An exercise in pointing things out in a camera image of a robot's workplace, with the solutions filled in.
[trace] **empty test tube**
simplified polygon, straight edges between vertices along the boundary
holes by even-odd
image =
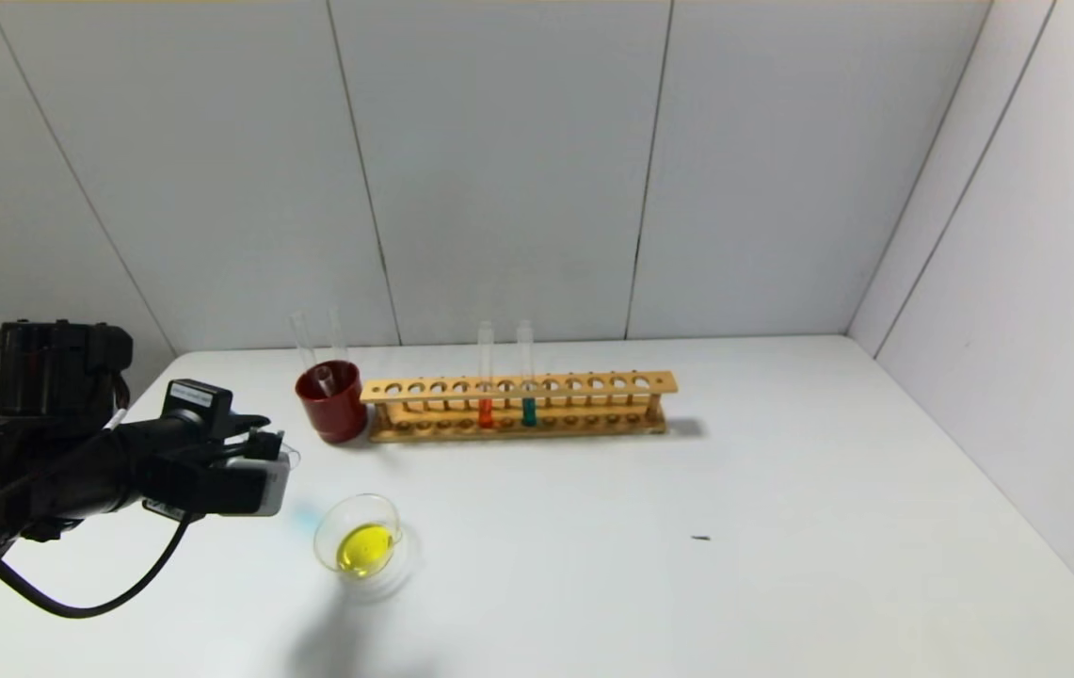
[[[516,328],[516,344],[520,345],[520,389],[532,391],[537,384],[533,383],[533,324],[527,320],[520,321]],[[524,396],[523,424],[537,425],[537,399]]]
[[[344,336],[344,327],[339,324],[339,306],[332,304],[326,309],[326,321],[332,328],[332,360],[348,360],[348,340]]]
[[[323,395],[334,395],[335,376],[332,371],[326,365],[315,366],[315,345],[309,340],[307,315],[303,312],[290,314],[290,328],[294,333],[294,344],[299,347],[299,357],[303,361],[303,372],[311,375]]]
[[[494,425],[493,400],[491,391],[494,390],[494,369],[491,364],[491,352],[494,348],[494,327],[491,321],[483,320],[477,326],[477,375],[479,375],[479,389],[483,391],[483,396],[477,400],[477,424],[482,429],[490,429]]]

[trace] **wooden test tube rack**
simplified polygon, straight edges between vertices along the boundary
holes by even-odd
[[[361,391],[374,405],[374,443],[563,438],[571,435],[666,433],[662,395],[678,393],[669,372],[537,374],[533,389],[522,377],[495,377],[484,391],[476,377],[375,378]],[[494,425],[477,420],[481,399],[493,403]],[[524,399],[537,401],[537,425],[523,425]]]

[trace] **red container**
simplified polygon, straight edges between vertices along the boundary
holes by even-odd
[[[315,378],[315,370],[326,366],[335,378],[335,393],[324,395]],[[368,420],[365,405],[361,403],[361,371],[345,361],[318,363],[299,375],[294,393],[307,409],[315,431],[324,443],[346,443],[355,438]]]

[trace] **wall panel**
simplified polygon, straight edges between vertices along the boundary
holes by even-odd
[[[403,342],[621,338],[668,4],[332,5]]]
[[[174,357],[0,33],[0,323],[20,317],[125,328],[135,340],[127,380],[136,394]]]
[[[676,3],[629,336],[846,331],[987,6]]]
[[[321,0],[0,20],[175,347],[287,347],[337,295],[352,343],[397,343]]]

